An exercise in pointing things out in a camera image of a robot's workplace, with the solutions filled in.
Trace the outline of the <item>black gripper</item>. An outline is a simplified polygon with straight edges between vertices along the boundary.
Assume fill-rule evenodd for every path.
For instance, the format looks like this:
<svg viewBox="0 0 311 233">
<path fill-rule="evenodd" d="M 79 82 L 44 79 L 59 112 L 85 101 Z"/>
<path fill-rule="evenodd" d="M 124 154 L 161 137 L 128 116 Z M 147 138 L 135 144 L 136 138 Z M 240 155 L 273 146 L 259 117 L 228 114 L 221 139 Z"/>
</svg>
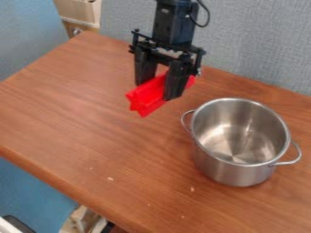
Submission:
<svg viewBox="0 0 311 233">
<path fill-rule="evenodd" d="M 200 75 L 201 59 L 207 52 L 191 44 L 169 45 L 156 41 L 139 29 L 131 33 L 128 51 L 133 54 L 135 84 L 139 86 L 155 77 L 157 65 L 168 66 L 163 98 L 169 101 L 183 95 L 189 75 Z"/>
</svg>

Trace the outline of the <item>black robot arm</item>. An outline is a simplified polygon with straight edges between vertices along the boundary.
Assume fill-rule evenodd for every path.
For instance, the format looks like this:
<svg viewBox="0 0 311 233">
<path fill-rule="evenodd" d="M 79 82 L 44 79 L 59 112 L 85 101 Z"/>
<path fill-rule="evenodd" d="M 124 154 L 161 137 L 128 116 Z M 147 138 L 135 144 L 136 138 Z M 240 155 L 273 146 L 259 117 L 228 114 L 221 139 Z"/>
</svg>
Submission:
<svg viewBox="0 0 311 233">
<path fill-rule="evenodd" d="M 143 85 L 156 77 L 157 65 L 167 66 L 161 98 L 172 100 L 183 95 L 189 76 L 200 75 L 201 59 L 205 50 L 192 44 L 199 7 L 207 13 L 200 0 L 155 0 L 155 21 L 151 35 L 139 28 L 132 33 L 129 52 L 135 60 L 135 84 Z"/>
</svg>

